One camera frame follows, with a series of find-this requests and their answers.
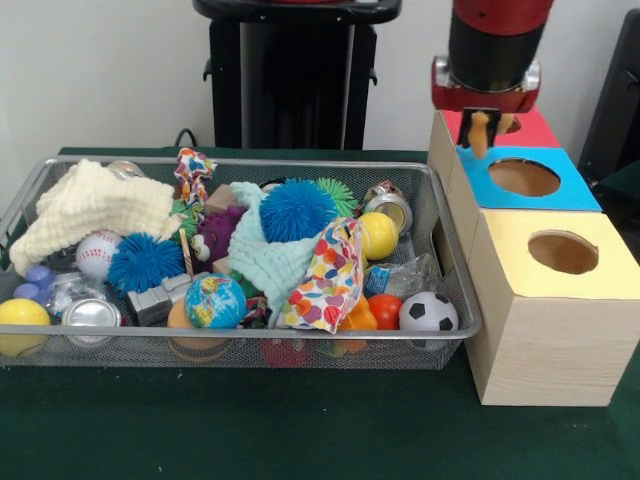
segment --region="mint green cloth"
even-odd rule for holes
[[[268,243],[260,224],[260,202],[266,194],[255,183],[235,182],[230,187],[238,204],[248,210],[231,236],[229,265],[264,292],[272,311],[271,328],[304,277],[320,233],[296,242]]]

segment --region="wire mesh basket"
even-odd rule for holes
[[[11,243],[36,218],[36,202],[82,157],[58,156],[40,163],[0,221],[0,238]],[[116,158],[91,160],[109,163]],[[137,163],[150,178],[173,184],[173,158],[117,157]],[[384,179],[404,193],[414,215],[386,263],[405,263],[430,253],[437,259],[437,291],[451,300],[459,316],[459,329],[450,332],[371,331],[338,332],[285,329],[210,330],[168,329],[162,326],[125,328],[0,325],[1,341],[22,341],[38,335],[38,348],[17,357],[0,355],[1,365],[125,366],[125,367],[305,367],[357,369],[444,368],[461,341],[480,329],[482,316],[449,209],[436,174],[426,165],[391,162],[295,160],[216,160],[209,191],[234,181],[262,183],[274,178],[332,177],[346,183],[357,198]],[[0,273],[0,302],[11,298],[24,280],[5,262]],[[113,292],[108,299],[125,318],[134,318]],[[77,342],[74,336],[105,336],[106,341]],[[357,344],[357,349],[350,347]]]

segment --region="white crochet blanket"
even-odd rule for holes
[[[38,219],[11,247],[16,272],[24,275],[96,230],[168,239],[181,224],[171,215],[173,191],[149,178],[119,180],[99,163],[81,160],[38,200]]]

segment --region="purple plush toy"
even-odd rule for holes
[[[231,234],[247,209],[231,205],[222,213],[213,213],[198,225],[198,233],[191,239],[195,272],[210,272],[211,264],[228,255]]]

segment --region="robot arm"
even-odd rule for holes
[[[492,146],[502,114],[533,107],[540,90],[540,65],[534,57],[552,4],[453,0],[449,56],[434,59],[431,86],[437,109],[464,112],[459,144],[469,146],[479,120]]]

